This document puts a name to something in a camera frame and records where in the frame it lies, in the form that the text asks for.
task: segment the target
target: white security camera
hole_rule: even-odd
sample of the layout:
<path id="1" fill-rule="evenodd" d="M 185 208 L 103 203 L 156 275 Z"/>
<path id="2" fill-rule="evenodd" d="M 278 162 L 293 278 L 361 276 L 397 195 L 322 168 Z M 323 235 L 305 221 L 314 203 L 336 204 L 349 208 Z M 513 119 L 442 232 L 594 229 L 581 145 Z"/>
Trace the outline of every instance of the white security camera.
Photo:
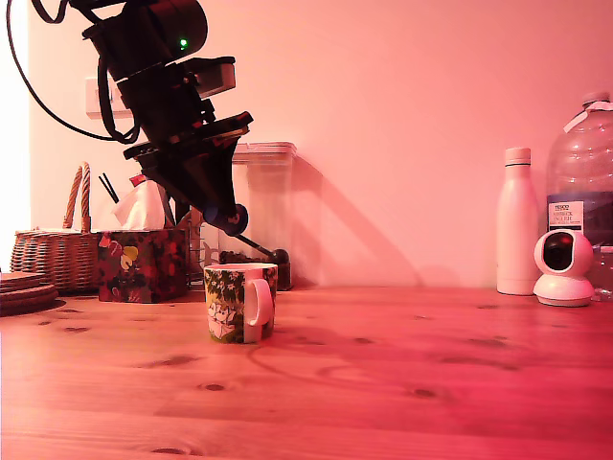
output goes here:
<path id="1" fill-rule="evenodd" d="M 585 278 L 594 259 L 592 244 L 575 230 L 547 232 L 534 247 L 534 260 L 543 272 L 534 285 L 538 301 L 560 307 L 590 303 L 594 288 Z"/>

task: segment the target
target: bottle cap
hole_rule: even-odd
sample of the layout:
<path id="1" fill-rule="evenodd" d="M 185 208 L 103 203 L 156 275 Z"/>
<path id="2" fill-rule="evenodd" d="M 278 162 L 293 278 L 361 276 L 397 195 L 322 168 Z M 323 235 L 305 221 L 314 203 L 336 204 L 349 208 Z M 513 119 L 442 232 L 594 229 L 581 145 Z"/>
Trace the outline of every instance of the bottle cap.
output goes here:
<path id="1" fill-rule="evenodd" d="M 505 166 L 530 165 L 530 149 L 527 147 L 513 147 L 505 150 Z"/>
<path id="2" fill-rule="evenodd" d="M 608 91 L 598 91 L 596 93 L 588 93 L 583 96 L 583 105 L 589 105 L 591 103 L 595 103 L 597 101 L 606 101 L 608 103 L 611 102 L 611 95 Z"/>

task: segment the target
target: electrical outlet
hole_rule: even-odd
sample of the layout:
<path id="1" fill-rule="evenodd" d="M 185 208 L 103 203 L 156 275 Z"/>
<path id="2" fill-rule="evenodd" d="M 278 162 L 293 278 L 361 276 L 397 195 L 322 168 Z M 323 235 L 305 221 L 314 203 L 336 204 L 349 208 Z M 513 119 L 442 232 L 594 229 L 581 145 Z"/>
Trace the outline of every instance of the electrical outlet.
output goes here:
<path id="1" fill-rule="evenodd" d="M 111 101 L 111 110 L 115 118 L 131 118 L 132 112 L 125 108 L 122 94 L 117 84 L 109 77 L 108 92 Z M 85 113 L 91 119 L 101 119 L 100 102 L 98 101 L 98 79 L 85 79 Z"/>

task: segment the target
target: ceramic mug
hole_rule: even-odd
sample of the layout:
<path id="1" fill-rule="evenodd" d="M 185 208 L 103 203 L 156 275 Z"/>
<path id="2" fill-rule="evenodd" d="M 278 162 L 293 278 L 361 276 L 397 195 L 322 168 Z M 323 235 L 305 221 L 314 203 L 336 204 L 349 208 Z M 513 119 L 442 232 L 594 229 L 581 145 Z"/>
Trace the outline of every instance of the ceramic mug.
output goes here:
<path id="1" fill-rule="evenodd" d="M 223 343 L 254 343 L 272 335 L 277 280 L 275 264 L 205 266 L 211 338 Z"/>

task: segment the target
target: floral tissue box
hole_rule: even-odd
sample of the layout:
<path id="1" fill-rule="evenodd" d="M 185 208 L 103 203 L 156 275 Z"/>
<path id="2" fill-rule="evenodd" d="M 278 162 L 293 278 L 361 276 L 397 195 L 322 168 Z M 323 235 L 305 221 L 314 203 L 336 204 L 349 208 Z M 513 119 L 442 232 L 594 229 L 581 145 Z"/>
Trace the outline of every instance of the floral tissue box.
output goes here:
<path id="1" fill-rule="evenodd" d="M 186 244 L 178 229 L 100 233 L 99 300 L 154 304 L 184 295 Z"/>

